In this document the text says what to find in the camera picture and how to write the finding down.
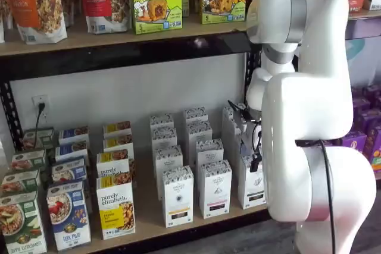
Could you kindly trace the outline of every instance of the wooden shelf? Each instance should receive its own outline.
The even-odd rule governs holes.
[[[197,204],[194,205],[193,223],[183,224],[177,227],[165,228],[163,220],[163,212],[161,203],[157,199],[157,191],[152,170],[152,160],[136,160],[137,182],[138,187],[134,189],[134,205],[136,219],[136,233],[121,236],[113,239],[103,240],[101,233],[101,225],[99,222],[99,212],[94,210],[90,217],[90,227],[92,232],[92,241],[90,244],[78,246],[74,249],[65,251],[65,254],[85,254],[97,252],[126,244],[141,242],[152,239],[154,237],[173,234],[178,231],[196,229],[204,225],[213,224],[215,222],[225,221],[236,217],[252,214],[262,211],[266,206],[259,206],[243,210],[237,199],[237,185],[233,183],[232,197],[230,200],[230,213],[203,219],[201,211]],[[93,197],[93,208],[98,208],[96,198]],[[48,253],[57,253],[55,249],[55,241],[52,237],[48,239]]]

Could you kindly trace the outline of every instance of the white robotic arm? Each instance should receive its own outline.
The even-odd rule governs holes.
[[[298,222],[303,254],[331,253],[324,158],[296,140],[336,139],[352,125],[345,55],[348,0],[253,0],[248,36],[264,43],[247,101],[262,112],[265,193],[270,215]],[[291,61],[297,44],[299,72]],[[348,254],[376,196],[369,162],[358,151],[327,147],[332,180],[336,253]]]

